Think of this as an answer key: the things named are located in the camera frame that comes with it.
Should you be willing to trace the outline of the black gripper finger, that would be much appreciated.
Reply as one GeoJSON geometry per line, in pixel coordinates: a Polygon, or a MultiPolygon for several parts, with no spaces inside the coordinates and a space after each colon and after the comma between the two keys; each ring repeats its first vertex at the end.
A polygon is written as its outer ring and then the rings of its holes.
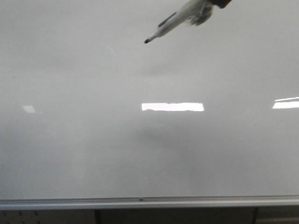
{"type": "Polygon", "coordinates": [[[209,0],[209,2],[220,9],[224,9],[231,2],[231,0],[209,0]]]}

